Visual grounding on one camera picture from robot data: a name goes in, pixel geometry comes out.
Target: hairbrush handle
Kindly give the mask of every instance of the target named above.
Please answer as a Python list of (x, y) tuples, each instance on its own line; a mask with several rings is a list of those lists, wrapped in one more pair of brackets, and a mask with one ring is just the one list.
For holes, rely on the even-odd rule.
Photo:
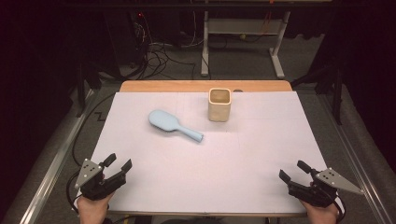
[(197, 141), (197, 142), (201, 142), (202, 139), (204, 138), (204, 135), (203, 135), (203, 134), (198, 133), (198, 132), (196, 132), (196, 131), (194, 131), (194, 130), (188, 129), (188, 128), (186, 128), (186, 127), (183, 127), (183, 126), (181, 126), (181, 125), (180, 125), (179, 127), (177, 127), (177, 129), (178, 129), (179, 131), (183, 132), (184, 134), (186, 134), (188, 137), (194, 139), (194, 140)]

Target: metal frame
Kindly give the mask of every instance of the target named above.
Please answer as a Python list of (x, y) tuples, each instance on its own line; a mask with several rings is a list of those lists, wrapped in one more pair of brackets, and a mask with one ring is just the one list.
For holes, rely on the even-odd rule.
[(63, 3), (63, 7), (68, 7), (75, 10), (93, 10), (93, 11), (108, 11), (108, 10), (143, 10), (143, 11), (164, 11), (164, 10), (197, 10), (197, 11), (210, 11), (210, 10), (306, 10), (306, 9), (350, 9), (352, 7), (364, 7), (364, 3), (331, 3), (330, 0), (323, 0), (320, 3), (309, 3), (309, 0), (304, 2), (295, 1), (297, 4), (289, 2), (274, 4), (268, 3), (187, 3), (187, 4), (69, 4)]
[[(221, 22), (216, 22), (217, 20), (210, 20), (209, 19), (209, 12), (205, 12), (205, 18), (204, 18), (204, 46), (202, 50), (202, 62), (201, 62), (201, 76), (202, 77), (207, 77), (209, 75), (209, 48), (208, 48), (208, 35), (209, 34), (253, 34), (253, 35), (277, 35), (277, 40), (276, 40), (276, 46), (274, 48), (269, 49), (269, 53), (271, 56), (271, 60), (273, 62), (273, 66), (276, 71), (276, 76), (279, 79), (284, 79), (285, 74), (283, 73), (282, 66), (280, 64), (279, 58), (277, 56), (279, 52), (280, 45), (283, 40), (283, 36), (286, 31), (286, 27), (288, 25), (289, 21), (289, 16), (290, 12), (286, 11), (283, 17), (283, 20), (277, 24), (277, 29), (276, 32), (271, 32), (273, 27), (270, 27), (269, 30), (270, 32), (264, 34), (261, 28), (258, 28), (257, 25), (255, 25), (255, 21), (253, 20), (221, 20)], [(240, 28), (241, 30), (239, 33), (236, 31), (236, 29), (230, 28), (229, 26), (230, 23), (244, 23), (245, 27), (240, 27), (240, 24), (237, 28)]]
[(68, 135), (67, 139), (64, 143), (59, 147), (58, 152), (56, 153), (55, 158), (53, 159), (46, 175), (41, 181), (40, 187), (38, 187), (37, 192), (33, 200), (30, 202), (29, 207), (27, 208), (21, 223), (35, 223), (38, 219), (38, 216), (41, 213), (45, 203), (47, 202), (50, 193), (52, 192), (53, 187), (55, 186), (56, 180), (58, 179), (59, 174), (64, 168), (64, 163), (66, 162), (67, 155), (69, 154), (71, 145), (76, 138), (78, 130), (81, 128), (84, 119), (87, 117), (89, 111), (93, 107), (93, 102), (97, 96), (97, 93), (90, 90), (86, 97), (87, 106), (85, 110), (81, 114), (81, 116), (75, 121), (72, 131)]
[(370, 204), (373, 213), (378, 221), (378, 223), (393, 223), (392, 219), (389, 216), (389, 212), (385, 208), (385, 205), (382, 203), (381, 199), (379, 198), (377, 189), (373, 184), (370, 177), (365, 172), (361, 160), (359, 158), (359, 153), (356, 152), (355, 148), (351, 145), (349, 140), (347, 139), (347, 135), (344, 131), (342, 125), (338, 125), (335, 118), (332, 116), (332, 107), (329, 99), (325, 94), (321, 94), (318, 96), (319, 101), (322, 103), (329, 119), (332, 121), (332, 125), (334, 129), (337, 131), (340, 140), (344, 145), (344, 153), (346, 159), (348, 160), (349, 164), (351, 165), (351, 169), (355, 176), (357, 177), (361, 188), (364, 190), (364, 195), (367, 199), (367, 202)]

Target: robotic hand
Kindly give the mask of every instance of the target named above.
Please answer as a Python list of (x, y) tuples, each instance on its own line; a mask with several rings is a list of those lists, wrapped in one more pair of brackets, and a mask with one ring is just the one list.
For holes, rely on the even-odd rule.
[(288, 185), (289, 195), (316, 207), (327, 207), (334, 203), (339, 210), (338, 222), (344, 217), (345, 212), (342, 211), (335, 201), (338, 197), (337, 190), (344, 189), (353, 193), (363, 194), (362, 189), (353, 185), (332, 168), (319, 172), (303, 161), (298, 161), (297, 166), (307, 174), (311, 174), (313, 182), (310, 187), (300, 185), (291, 181), (291, 178), (283, 170), (280, 170), (279, 177)]
[(125, 175), (132, 168), (131, 160), (128, 160), (121, 171), (104, 179), (103, 171), (116, 159), (116, 154), (111, 154), (103, 162), (96, 164), (88, 159), (84, 161), (79, 171), (75, 189), (80, 188), (84, 197), (90, 200), (101, 200), (107, 195), (119, 189), (126, 183)]

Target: light blue hairbrush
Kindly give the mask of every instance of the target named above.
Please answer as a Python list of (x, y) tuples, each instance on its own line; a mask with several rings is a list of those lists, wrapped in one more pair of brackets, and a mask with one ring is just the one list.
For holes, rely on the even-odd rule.
[(148, 115), (148, 120), (152, 125), (166, 132), (181, 131), (182, 133), (186, 134), (188, 137), (194, 139), (197, 142), (201, 142), (204, 138), (203, 134), (181, 126), (175, 116), (163, 110), (151, 111), (151, 113), (149, 113)]

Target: beige cup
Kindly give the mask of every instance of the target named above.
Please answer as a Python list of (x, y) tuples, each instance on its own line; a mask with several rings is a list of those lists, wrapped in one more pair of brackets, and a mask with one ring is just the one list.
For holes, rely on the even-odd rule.
[(227, 121), (231, 110), (231, 92), (228, 89), (212, 88), (209, 91), (208, 116), (212, 121)]

